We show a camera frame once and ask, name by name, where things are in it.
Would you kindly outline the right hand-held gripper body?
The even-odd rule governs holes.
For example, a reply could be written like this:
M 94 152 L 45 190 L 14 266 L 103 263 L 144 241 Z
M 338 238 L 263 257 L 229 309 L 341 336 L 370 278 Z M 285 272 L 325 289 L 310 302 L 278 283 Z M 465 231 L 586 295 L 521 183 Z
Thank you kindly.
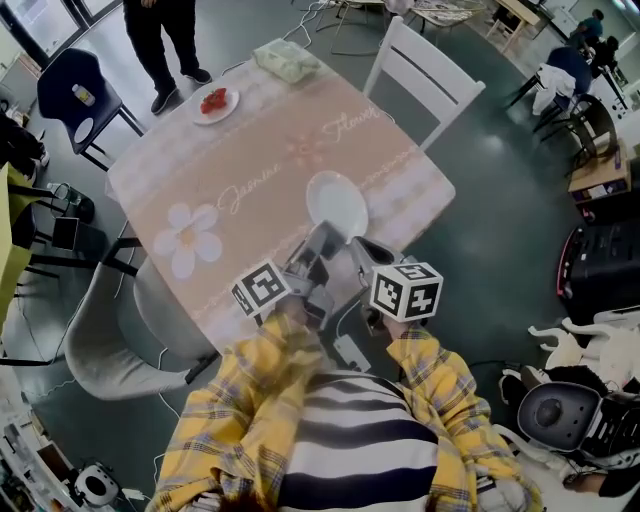
M 426 262 L 367 240 L 373 266 L 371 286 L 363 287 L 361 304 L 369 331 L 380 334 L 386 318 L 424 326 L 436 314 L 443 276 Z

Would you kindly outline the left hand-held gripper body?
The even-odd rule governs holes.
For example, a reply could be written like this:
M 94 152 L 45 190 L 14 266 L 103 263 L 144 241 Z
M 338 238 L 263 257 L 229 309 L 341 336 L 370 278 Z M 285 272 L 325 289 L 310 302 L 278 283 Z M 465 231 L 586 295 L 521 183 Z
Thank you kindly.
M 257 326 L 281 299 L 293 296 L 302 301 L 312 329 L 326 327 L 334 309 L 327 290 L 329 274 L 324 258 L 308 248 L 307 237 L 282 267 L 266 259 L 234 282 L 232 297 Z

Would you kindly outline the person's right forearm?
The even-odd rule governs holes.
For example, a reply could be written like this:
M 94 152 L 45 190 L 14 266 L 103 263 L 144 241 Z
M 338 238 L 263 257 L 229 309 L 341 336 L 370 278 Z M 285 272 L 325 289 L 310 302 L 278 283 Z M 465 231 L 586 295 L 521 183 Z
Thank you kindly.
M 438 439 L 426 512 L 543 512 L 540 490 L 491 424 L 465 361 L 416 323 L 384 324 L 387 352 L 407 378 L 404 397 Z

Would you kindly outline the person's left forearm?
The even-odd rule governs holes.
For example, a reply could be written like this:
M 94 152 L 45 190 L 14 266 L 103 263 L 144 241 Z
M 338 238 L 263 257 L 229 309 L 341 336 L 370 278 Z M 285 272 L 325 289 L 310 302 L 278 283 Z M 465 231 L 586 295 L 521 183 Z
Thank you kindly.
M 214 379 L 188 396 L 145 512 L 185 512 L 199 498 L 219 512 L 275 511 L 306 387 L 323 361 L 311 332 L 278 312 L 228 346 Z

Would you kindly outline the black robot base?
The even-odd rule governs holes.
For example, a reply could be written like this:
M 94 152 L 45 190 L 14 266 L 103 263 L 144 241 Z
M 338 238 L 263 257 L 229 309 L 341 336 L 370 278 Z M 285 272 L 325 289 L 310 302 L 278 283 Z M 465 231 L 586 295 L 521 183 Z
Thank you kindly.
M 575 228 L 561 253 L 556 294 L 576 323 L 640 306 L 640 219 Z

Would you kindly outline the white plate with red food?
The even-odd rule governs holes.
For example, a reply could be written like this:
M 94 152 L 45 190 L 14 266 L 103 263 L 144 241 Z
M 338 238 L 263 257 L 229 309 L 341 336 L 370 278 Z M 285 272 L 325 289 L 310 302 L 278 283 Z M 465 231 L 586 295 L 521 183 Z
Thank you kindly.
M 190 118 L 196 125 L 206 126 L 206 125 L 211 125 L 211 124 L 220 122 L 226 119 L 227 117 L 229 117 L 234 112 L 234 110 L 238 107 L 239 101 L 240 101 L 240 92 L 235 89 L 226 88 L 227 89 L 227 93 L 226 93 L 227 106 L 220 111 L 213 112 L 212 114 L 209 114 L 209 115 L 203 115 L 200 112 L 200 103 L 202 99 L 217 88 L 203 87 L 197 90 L 194 93 L 193 97 L 191 98 L 189 103 Z

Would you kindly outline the pink flower tablecloth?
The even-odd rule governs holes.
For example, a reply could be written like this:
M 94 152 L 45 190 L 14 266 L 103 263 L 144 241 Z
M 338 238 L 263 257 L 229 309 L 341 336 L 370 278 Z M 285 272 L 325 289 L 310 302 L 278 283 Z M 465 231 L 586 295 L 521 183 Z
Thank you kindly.
M 333 171 L 363 194 L 369 237 L 402 249 L 455 196 L 451 182 L 360 90 L 327 66 L 296 85 L 254 61 L 219 82 L 240 95 L 225 119 L 195 124 L 193 97 L 109 169 L 131 227 L 176 300 L 217 349 L 255 328 L 231 289 L 283 263 L 309 232 L 309 181 Z

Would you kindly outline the person's striped torso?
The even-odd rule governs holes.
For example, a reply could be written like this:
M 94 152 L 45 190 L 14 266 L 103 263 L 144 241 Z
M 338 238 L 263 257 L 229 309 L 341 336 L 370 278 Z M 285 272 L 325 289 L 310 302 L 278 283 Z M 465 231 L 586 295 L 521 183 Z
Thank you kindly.
M 400 388 L 354 371 L 307 387 L 278 512 L 426 512 L 438 438 Z

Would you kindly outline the grey upholstered chair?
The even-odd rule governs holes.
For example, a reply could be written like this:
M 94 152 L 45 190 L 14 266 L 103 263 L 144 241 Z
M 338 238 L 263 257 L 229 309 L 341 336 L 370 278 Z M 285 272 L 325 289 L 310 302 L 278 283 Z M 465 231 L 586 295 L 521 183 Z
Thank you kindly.
M 138 248 L 135 237 L 114 242 L 97 264 L 92 281 L 63 336 L 67 366 L 92 396 L 120 401 L 175 391 L 191 384 L 220 354 L 178 303 L 149 258 L 138 268 L 118 259 Z M 147 330 L 167 351 L 195 365 L 184 371 L 156 368 L 127 344 L 118 323 L 119 279 L 133 278 L 133 297 Z

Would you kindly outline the pale green tissue pack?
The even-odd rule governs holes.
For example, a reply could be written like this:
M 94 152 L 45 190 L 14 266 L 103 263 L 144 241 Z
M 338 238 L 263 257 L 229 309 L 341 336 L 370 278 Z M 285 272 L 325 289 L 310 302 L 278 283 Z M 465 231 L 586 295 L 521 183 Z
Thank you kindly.
M 320 61 L 300 45 L 281 38 L 254 49 L 252 57 L 259 67 L 291 85 L 321 67 Z

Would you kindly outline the white humanoid robot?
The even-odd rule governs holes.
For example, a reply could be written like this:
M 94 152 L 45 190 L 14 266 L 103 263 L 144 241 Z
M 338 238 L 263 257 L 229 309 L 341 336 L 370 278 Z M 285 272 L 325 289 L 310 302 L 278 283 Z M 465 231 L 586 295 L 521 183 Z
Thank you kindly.
M 575 492 L 618 498 L 640 486 L 640 309 L 529 327 L 542 368 L 506 369 L 499 381 L 516 426 L 500 434 Z

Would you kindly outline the white garment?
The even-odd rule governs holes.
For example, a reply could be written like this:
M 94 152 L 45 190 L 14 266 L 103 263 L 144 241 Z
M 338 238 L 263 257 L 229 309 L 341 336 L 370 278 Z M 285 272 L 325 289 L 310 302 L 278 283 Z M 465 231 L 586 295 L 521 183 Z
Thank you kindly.
M 565 70 L 541 64 L 536 72 L 540 89 L 536 92 L 532 106 L 532 114 L 540 116 L 557 96 L 570 99 L 575 91 L 576 79 Z

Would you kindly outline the patterned round metal table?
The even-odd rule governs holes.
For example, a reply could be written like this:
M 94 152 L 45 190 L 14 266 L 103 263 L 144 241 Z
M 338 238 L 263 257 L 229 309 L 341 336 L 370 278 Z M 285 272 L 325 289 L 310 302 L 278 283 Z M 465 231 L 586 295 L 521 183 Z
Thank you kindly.
M 483 13 L 487 6 L 481 0 L 415 0 L 409 12 L 438 29 L 451 29 Z

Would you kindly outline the dark blue chair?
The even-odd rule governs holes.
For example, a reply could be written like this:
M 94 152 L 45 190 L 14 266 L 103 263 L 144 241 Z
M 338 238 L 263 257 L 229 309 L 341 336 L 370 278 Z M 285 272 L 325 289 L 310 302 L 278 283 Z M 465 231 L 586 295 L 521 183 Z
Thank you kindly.
M 85 106 L 74 96 L 74 84 L 84 86 L 95 96 L 93 106 Z M 37 82 L 37 101 L 43 118 L 62 123 L 73 153 L 103 171 L 108 171 L 109 167 L 92 156 L 89 150 L 93 148 L 99 153 L 104 152 L 95 140 L 116 117 L 121 117 L 138 136 L 144 135 L 138 119 L 104 77 L 98 57 L 86 50 L 67 48 L 48 65 Z M 88 117 L 94 119 L 91 135 L 83 143 L 76 144 L 74 132 Z
M 569 107 L 573 106 L 581 95 L 589 91 L 592 83 L 592 73 L 588 62 L 582 54 L 573 47 L 562 46 L 552 50 L 547 61 L 542 64 L 548 64 L 565 70 L 576 79 L 576 85 L 573 96 L 570 99 L 557 96 L 553 103 L 538 116 L 539 120 L 534 128 L 535 132 L 551 123 L 558 115 L 566 112 Z M 536 89 L 536 92 L 540 89 L 536 72 L 517 90 L 516 96 L 510 102 L 509 107 L 514 106 L 532 89 Z

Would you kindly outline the light wooden table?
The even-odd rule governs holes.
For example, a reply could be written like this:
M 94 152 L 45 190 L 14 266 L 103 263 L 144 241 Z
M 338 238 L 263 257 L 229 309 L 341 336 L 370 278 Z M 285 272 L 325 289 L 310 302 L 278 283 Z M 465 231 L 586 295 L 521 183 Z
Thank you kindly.
M 522 31 L 527 26 L 534 27 L 539 23 L 539 17 L 528 7 L 526 7 L 520 0 L 494 0 L 499 7 L 506 9 L 511 15 L 518 19 L 518 25 L 511 32 L 507 38 L 505 44 L 500 50 L 501 54 L 505 54 L 506 51 L 513 45 L 513 43 L 519 38 Z

